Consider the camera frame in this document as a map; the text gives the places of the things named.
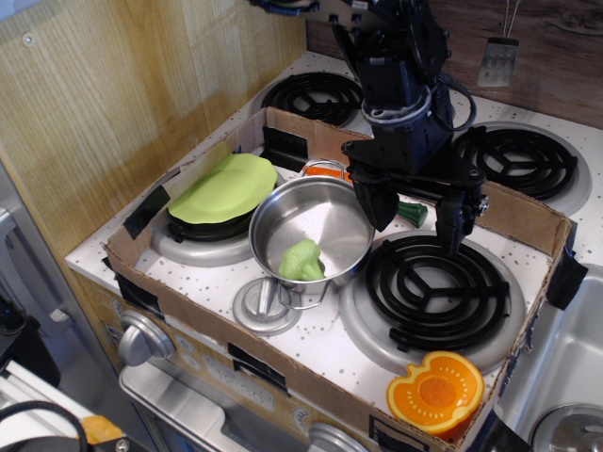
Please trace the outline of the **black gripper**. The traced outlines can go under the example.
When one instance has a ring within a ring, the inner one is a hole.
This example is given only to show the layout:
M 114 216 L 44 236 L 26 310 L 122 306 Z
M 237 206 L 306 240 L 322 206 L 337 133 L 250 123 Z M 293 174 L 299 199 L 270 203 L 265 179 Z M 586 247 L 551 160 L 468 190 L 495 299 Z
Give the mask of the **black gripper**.
M 399 209 L 399 195 L 445 194 L 435 206 L 435 228 L 447 254 L 454 254 L 487 210 L 485 174 L 452 150 L 454 110 L 365 108 L 372 138 L 342 146 L 350 177 L 368 221 L 383 231 Z

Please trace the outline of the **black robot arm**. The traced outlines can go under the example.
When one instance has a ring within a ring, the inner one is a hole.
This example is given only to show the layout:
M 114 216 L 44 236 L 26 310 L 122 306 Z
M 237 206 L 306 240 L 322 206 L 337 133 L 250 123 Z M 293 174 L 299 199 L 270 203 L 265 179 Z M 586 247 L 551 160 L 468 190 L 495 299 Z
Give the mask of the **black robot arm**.
M 399 195 L 435 203 L 437 237 L 455 253 L 488 207 L 485 174 L 453 150 L 449 92 L 462 91 L 442 68 L 448 33 L 426 1 L 258 1 L 267 13 L 329 24 L 363 92 L 373 137 L 342 146 L 355 194 L 382 231 Z

